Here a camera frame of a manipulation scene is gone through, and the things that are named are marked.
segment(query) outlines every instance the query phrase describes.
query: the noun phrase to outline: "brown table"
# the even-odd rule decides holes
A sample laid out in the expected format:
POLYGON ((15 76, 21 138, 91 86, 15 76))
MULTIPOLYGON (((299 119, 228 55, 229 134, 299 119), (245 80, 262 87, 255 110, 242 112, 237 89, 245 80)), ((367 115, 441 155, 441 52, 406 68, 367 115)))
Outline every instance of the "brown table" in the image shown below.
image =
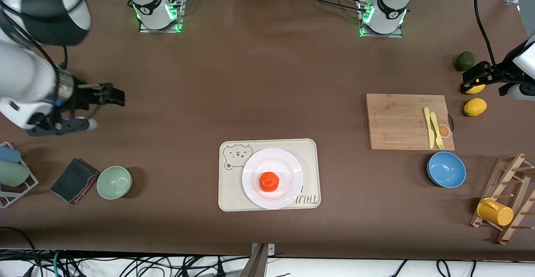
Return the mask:
MULTIPOLYGON (((69 69, 112 81, 127 106, 107 106, 95 132, 31 138, 0 118, 0 141, 23 153, 40 184, 0 211, 0 224, 38 248, 281 256, 533 260, 535 234, 469 227, 496 157, 534 153, 535 104, 490 86, 480 117, 463 117, 456 54, 488 60, 472 0, 412 0, 403 39, 360 38, 354 12, 311 0, 189 0, 183 33, 138 33, 127 0, 88 0, 93 28, 69 49, 69 69), (369 149, 366 93, 443 94, 456 154, 456 189, 430 182, 432 153, 369 149), (219 209, 218 148, 226 140, 312 138, 321 205, 313 210, 219 209), (95 186, 79 205, 48 190, 73 158, 122 165, 134 186, 106 201, 95 186)), ((350 5, 345 0, 338 1, 350 5)), ((515 6, 480 0, 497 60, 526 39, 515 6)), ((50 48, 57 62, 61 50, 50 48)), ((25 247, 2 231, 3 247, 25 247)))

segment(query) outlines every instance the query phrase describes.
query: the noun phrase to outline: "mug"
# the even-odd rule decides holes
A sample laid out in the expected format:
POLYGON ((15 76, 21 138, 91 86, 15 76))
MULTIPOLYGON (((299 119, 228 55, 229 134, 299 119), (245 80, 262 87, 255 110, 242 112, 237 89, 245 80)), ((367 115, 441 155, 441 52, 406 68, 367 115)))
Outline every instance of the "mug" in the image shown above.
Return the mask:
POLYGON ((0 160, 0 183, 16 187, 24 183, 30 175, 30 169, 25 165, 0 160))
POLYGON ((500 226, 506 226, 511 223, 514 214, 506 205, 491 198, 484 198, 477 205, 477 215, 500 226))
POLYGON ((6 146, 0 146, 0 160, 19 163, 20 152, 6 146))

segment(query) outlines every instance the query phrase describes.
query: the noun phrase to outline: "yellow mug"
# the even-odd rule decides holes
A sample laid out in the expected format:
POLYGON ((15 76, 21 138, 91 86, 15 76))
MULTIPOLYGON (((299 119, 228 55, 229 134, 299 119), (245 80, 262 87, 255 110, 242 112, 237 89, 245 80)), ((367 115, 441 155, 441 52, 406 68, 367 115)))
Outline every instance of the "yellow mug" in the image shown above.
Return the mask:
POLYGON ((506 226, 512 221, 513 212, 506 205, 491 198, 484 198, 477 205, 477 215, 500 226, 506 226))

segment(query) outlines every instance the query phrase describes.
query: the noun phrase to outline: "green bowl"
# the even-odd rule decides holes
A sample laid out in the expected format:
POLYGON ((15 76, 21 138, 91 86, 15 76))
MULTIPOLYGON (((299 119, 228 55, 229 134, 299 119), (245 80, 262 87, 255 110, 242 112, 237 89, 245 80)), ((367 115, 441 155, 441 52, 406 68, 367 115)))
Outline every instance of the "green bowl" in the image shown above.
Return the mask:
POLYGON ((132 176, 122 166, 112 166, 105 169, 97 180, 99 195, 107 200, 118 199, 132 187, 132 176))

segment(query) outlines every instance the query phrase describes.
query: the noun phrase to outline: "wooden cutting board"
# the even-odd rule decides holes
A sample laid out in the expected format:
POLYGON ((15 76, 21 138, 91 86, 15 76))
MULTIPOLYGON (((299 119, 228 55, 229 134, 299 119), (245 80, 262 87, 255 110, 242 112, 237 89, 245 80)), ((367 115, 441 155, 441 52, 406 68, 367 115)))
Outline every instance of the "wooden cutting board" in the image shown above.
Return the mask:
MULTIPOLYGON (((439 125, 450 127, 442 95, 366 94, 366 105, 372 150, 432 150, 424 107, 436 114, 439 125)), ((443 143, 447 151, 455 151, 453 134, 443 143)), ((436 143, 433 150, 439 150, 436 143)))

